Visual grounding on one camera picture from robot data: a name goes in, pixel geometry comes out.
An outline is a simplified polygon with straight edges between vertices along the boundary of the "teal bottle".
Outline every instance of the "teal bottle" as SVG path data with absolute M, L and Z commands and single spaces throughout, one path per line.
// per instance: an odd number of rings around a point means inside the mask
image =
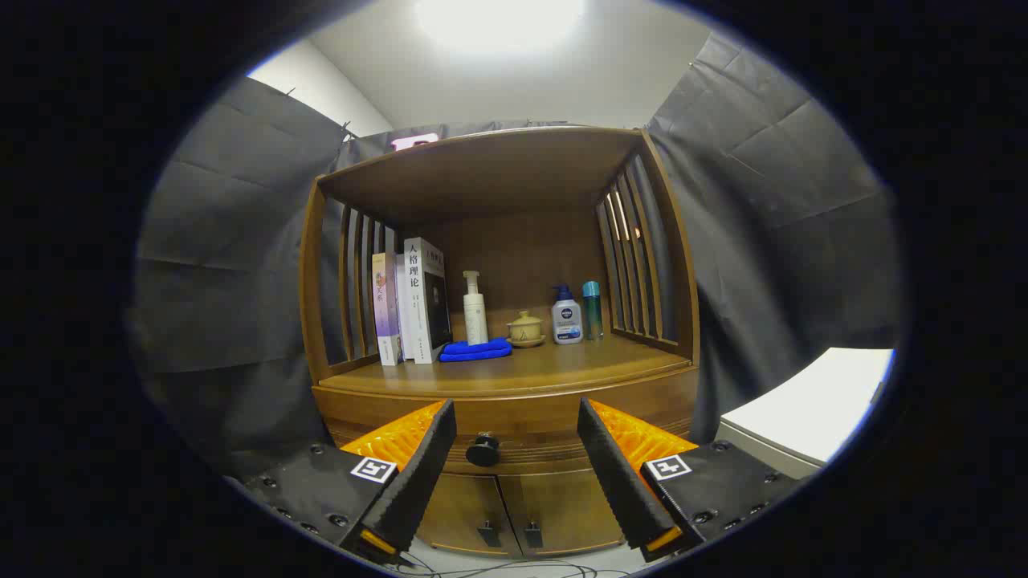
M 585 338 L 602 339 L 603 318 L 599 311 L 599 283 L 587 281 L 582 286 L 582 296 L 585 302 Z

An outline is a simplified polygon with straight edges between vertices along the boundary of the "white pump bottle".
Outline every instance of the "white pump bottle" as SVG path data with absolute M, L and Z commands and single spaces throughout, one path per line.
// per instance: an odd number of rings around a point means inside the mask
M 466 270 L 468 294 L 464 296 L 464 325 L 468 331 L 468 345 L 477 346 L 489 340 L 485 325 L 485 297 L 478 292 L 478 272 Z

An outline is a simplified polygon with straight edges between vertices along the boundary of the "ceiling light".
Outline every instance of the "ceiling light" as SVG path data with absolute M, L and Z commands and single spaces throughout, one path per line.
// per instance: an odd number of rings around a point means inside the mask
M 523 52 L 556 44 L 575 27 L 584 0 L 421 0 L 421 28 L 448 48 Z

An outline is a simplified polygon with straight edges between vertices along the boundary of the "gray fabric backdrop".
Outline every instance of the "gray fabric backdrop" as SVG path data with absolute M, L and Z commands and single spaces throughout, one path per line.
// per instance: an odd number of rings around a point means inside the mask
M 900 286 L 888 196 L 830 114 L 718 36 L 683 68 L 648 129 L 696 266 L 702 357 L 692 438 L 702 442 L 721 413 L 827 347 L 891 347 Z M 216 469 L 241 478 L 273 464 L 280 447 L 324 438 L 297 296 L 313 179 L 389 152 L 400 137 L 559 123 L 448 123 L 343 142 L 335 122 L 242 79 L 181 143 L 147 212 L 133 322 L 153 399 Z M 659 224 L 656 208 L 646 210 Z M 343 359 L 334 281 L 340 216 L 330 204 L 323 222 L 332 361 Z M 667 270 L 662 249 L 655 257 Z M 670 299 L 673 287 L 662 285 Z
M 891 348 L 902 315 L 889 194 L 831 114 L 711 34 L 648 129 L 682 204 L 700 294 L 691 437 L 829 347 Z

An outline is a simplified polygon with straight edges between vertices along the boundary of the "saucer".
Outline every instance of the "saucer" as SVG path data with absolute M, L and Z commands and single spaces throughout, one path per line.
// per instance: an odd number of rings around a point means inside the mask
M 513 341 L 510 337 L 507 337 L 507 341 L 515 348 L 534 348 L 545 340 L 546 335 L 540 335 L 538 339 L 529 339 L 526 341 Z

